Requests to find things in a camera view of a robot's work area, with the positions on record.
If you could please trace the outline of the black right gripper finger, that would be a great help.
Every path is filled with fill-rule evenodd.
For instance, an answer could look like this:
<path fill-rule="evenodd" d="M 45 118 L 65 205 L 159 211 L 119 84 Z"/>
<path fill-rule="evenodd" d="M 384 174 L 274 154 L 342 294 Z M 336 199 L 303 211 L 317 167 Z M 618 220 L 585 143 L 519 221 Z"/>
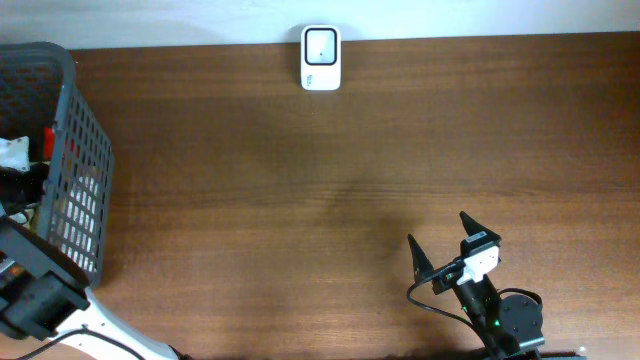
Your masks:
<path fill-rule="evenodd" d="M 434 267 L 412 234 L 407 235 L 407 240 L 412 256 L 414 282 L 420 283 L 431 276 Z"/>
<path fill-rule="evenodd" d="M 459 216 L 467 233 L 467 237 L 461 241 L 462 248 L 477 248 L 487 243 L 500 243 L 500 235 L 478 223 L 465 211 L 461 211 Z"/>

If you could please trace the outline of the white tube gold cap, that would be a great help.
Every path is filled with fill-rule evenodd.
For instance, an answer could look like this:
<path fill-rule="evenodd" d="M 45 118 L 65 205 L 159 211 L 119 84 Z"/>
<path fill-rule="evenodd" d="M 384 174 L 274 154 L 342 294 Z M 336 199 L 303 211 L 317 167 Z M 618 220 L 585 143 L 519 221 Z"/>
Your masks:
<path fill-rule="evenodd" d="M 18 172 L 30 170 L 29 138 L 19 137 L 14 140 L 2 138 L 0 144 L 0 166 Z"/>

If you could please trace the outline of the orange noodle packet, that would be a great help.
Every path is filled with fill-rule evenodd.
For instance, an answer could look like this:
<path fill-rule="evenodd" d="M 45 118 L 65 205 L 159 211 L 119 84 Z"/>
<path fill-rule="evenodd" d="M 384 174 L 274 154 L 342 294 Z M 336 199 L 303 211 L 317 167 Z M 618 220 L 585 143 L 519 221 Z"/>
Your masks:
<path fill-rule="evenodd" d="M 50 161 L 53 158 L 56 135 L 54 129 L 51 127 L 45 127 L 43 129 L 44 142 L 43 142 L 43 160 Z"/>

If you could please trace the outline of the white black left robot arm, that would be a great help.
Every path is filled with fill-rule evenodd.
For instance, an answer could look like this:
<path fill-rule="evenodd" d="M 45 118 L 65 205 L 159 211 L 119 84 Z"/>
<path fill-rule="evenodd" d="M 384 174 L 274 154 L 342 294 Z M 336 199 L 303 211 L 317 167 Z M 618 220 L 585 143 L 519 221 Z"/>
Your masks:
<path fill-rule="evenodd" d="M 39 181 L 33 171 L 1 169 L 1 333 L 44 343 L 25 359 L 58 344 L 101 360 L 187 359 L 115 316 L 76 263 L 11 217 L 14 203 Z"/>

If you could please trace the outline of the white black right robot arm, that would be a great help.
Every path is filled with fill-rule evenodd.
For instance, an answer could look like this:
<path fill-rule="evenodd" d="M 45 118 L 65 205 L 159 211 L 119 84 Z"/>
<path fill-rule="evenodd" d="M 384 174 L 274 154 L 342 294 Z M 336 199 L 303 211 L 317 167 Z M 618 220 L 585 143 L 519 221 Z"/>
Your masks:
<path fill-rule="evenodd" d="M 415 237 L 407 236 L 414 276 L 414 283 L 406 292 L 407 300 L 469 327 L 490 359 L 537 358 L 538 348 L 545 343 L 542 298 L 525 289 L 497 289 L 489 273 L 501 262 L 501 236 L 464 211 L 459 216 L 467 237 L 459 244 L 460 254 L 439 268 L 432 265 Z M 428 283 L 436 295 L 452 290 L 465 315 L 461 317 L 414 299 L 412 293 Z"/>

